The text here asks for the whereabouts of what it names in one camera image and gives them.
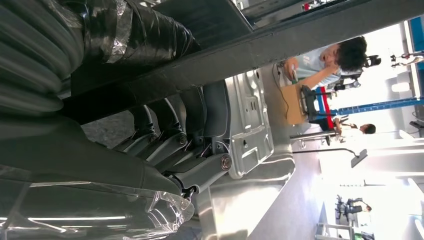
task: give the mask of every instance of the factory floor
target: factory floor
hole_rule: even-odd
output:
[[[317,149],[318,144],[307,142],[303,150]],[[293,151],[301,150],[298,142],[293,142],[292,148]],[[313,240],[317,223],[326,223],[331,218],[325,210],[325,205],[332,206],[324,204],[329,194],[321,177],[318,154],[295,154],[294,161],[296,171],[249,240]]]

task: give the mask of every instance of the light blue shirt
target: light blue shirt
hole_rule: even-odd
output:
[[[328,46],[312,50],[296,57],[299,63],[299,68],[296,70],[298,79],[310,77],[325,68],[325,63],[320,60],[320,55],[326,48],[328,48]],[[326,77],[313,89],[334,83],[340,79],[341,75],[342,71],[339,69],[336,74],[331,74]]]

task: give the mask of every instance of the bolt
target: bolt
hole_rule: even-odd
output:
[[[181,135],[179,137],[179,144],[184,145],[187,143],[187,137],[185,135]]]
[[[224,171],[228,171],[228,169],[230,169],[231,167],[231,158],[229,158],[228,156],[223,156],[221,158],[221,168]]]

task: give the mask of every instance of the man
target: man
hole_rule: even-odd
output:
[[[289,58],[283,64],[283,72],[289,80],[297,77],[313,90],[338,81],[343,72],[360,70],[367,62],[366,51],[367,42],[359,36]]]
[[[363,134],[374,134],[376,133],[376,126],[374,124],[368,123],[360,126],[353,123],[345,123],[348,120],[347,117],[335,118],[333,121],[333,124],[335,125],[335,130],[338,132],[339,137],[336,139],[337,141],[340,141],[341,143],[346,141],[346,138],[351,138],[355,136],[360,136]],[[311,124],[318,124],[319,127],[323,131],[329,131],[330,127],[327,122],[326,118],[323,119],[317,119],[309,121]]]

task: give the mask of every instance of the red stripe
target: red stripe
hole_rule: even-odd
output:
[[[321,90],[321,93],[323,93],[323,94],[326,92],[326,88],[323,87],[323,86],[320,88],[320,90]],[[322,95],[322,103],[324,103],[325,112],[327,114],[331,113],[329,103],[327,102],[327,95],[325,95],[325,94]],[[330,115],[327,116],[327,123],[328,123],[328,127],[330,129],[334,128],[333,120],[332,120],[332,117]]]

